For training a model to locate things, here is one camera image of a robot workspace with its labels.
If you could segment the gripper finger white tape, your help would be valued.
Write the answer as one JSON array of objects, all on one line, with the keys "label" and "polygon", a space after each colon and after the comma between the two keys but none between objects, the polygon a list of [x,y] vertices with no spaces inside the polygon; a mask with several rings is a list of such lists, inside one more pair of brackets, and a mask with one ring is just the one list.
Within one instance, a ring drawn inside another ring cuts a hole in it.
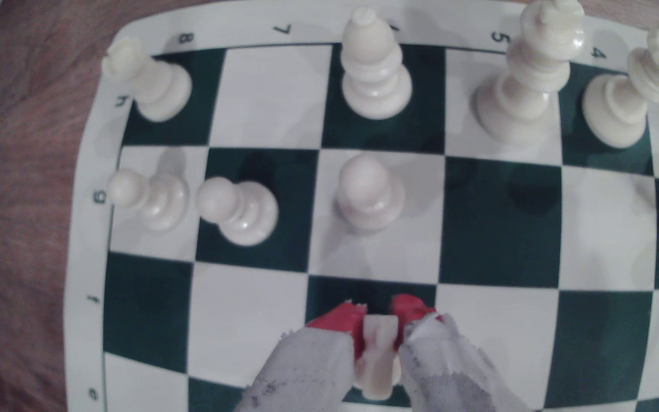
[{"label": "gripper finger white tape", "polygon": [[344,302],[282,336],[235,411],[337,411],[364,344],[365,304]]},{"label": "gripper finger white tape", "polygon": [[410,294],[392,297],[401,380],[413,411],[528,411],[455,319]]}]

